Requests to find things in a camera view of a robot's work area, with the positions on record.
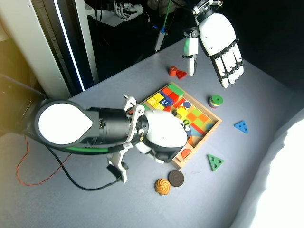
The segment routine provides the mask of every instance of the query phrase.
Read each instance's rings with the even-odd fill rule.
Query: red wire
[[[52,175],[50,175],[48,178],[44,179],[43,181],[41,182],[38,182],[38,183],[35,183],[35,184],[27,184],[27,183],[24,183],[21,179],[20,179],[20,176],[19,176],[19,168],[21,167],[21,164],[22,162],[26,159],[27,155],[29,154],[29,144],[28,144],[28,138],[26,136],[24,136],[24,139],[25,139],[25,144],[27,146],[27,152],[25,153],[25,155],[22,157],[22,159],[20,160],[19,164],[17,165],[16,167],[16,176],[17,176],[17,180],[19,181],[20,184],[24,185],[24,186],[37,186],[37,185],[40,185],[40,184],[43,184],[45,183],[47,180],[51,179],[60,169],[61,167],[66,163],[66,161],[68,160],[68,158],[72,155],[71,153],[66,157],[66,159],[62,162],[62,164],[56,169],[55,172],[53,172]]]

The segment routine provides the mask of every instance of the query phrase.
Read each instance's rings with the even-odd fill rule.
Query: gray table
[[[195,76],[171,78],[169,66],[185,69],[182,50],[180,41],[71,99],[85,108],[121,108],[123,94],[141,101],[170,81],[206,106],[209,95],[220,94],[224,104],[213,112],[223,122],[181,170],[181,187],[172,187],[168,196],[155,193],[154,182],[174,167],[155,163],[135,149],[124,157],[130,167],[126,184],[86,192],[61,171],[43,185],[23,187],[16,181],[15,167],[25,152],[24,141],[7,134],[0,139],[0,227],[229,227],[293,93],[248,62],[245,74],[224,89],[202,51]],[[247,122],[249,134],[233,127],[241,120]],[[51,174],[57,163],[44,146],[32,140],[30,145],[32,151],[20,171],[24,181],[36,182]],[[208,153],[225,161],[215,172]],[[61,159],[66,156],[58,154]],[[66,164],[72,177],[88,187],[113,181],[106,166],[105,155],[73,155]]]

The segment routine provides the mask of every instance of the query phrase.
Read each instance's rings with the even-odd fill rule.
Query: black wall
[[[224,0],[243,57],[294,90],[304,91],[304,3]]]

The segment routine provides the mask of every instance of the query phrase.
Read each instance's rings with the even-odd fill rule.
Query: spare robotic hand
[[[114,11],[123,20],[129,21],[143,13],[141,4],[132,5],[130,3],[114,1]]]
[[[172,113],[145,110],[127,97],[123,109],[83,109],[70,101],[47,102],[36,111],[34,134],[40,142],[55,149],[77,153],[84,143],[114,144],[108,148],[108,170],[127,181],[123,155],[132,147],[153,157],[157,162],[170,162],[187,143],[187,126]]]
[[[202,48],[211,58],[221,85],[227,88],[244,73],[244,66],[231,23],[224,15],[215,12],[214,7],[221,5],[222,0],[202,0],[193,8],[192,13],[198,26],[185,32],[183,58],[187,60],[188,74],[194,75],[199,37]]]

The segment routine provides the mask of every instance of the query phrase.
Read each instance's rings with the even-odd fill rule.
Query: light strip
[[[74,58],[74,54],[73,54],[73,51],[72,51],[72,48],[71,48],[71,45],[70,45],[70,41],[68,40],[68,37],[67,37],[66,27],[65,27],[65,25],[63,23],[62,16],[61,16],[61,13],[60,13],[60,9],[59,9],[57,0],[54,0],[54,4],[55,4],[56,11],[57,11],[57,15],[59,17],[59,21],[60,21],[60,24],[61,24],[61,28],[62,28],[63,34],[65,35],[66,44],[67,44],[68,50],[70,52],[70,55],[71,55],[71,58],[72,58],[72,61],[73,61],[73,64],[74,64],[74,67],[75,67],[75,70],[76,70],[76,73],[77,73],[80,85],[81,85],[81,88],[82,88],[82,91],[84,91],[85,90],[84,84],[82,83],[82,80],[81,80],[81,77],[80,77],[80,73],[78,71],[78,67],[77,67],[77,64],[76,64],[76,61],[75,61],[75,58]]]

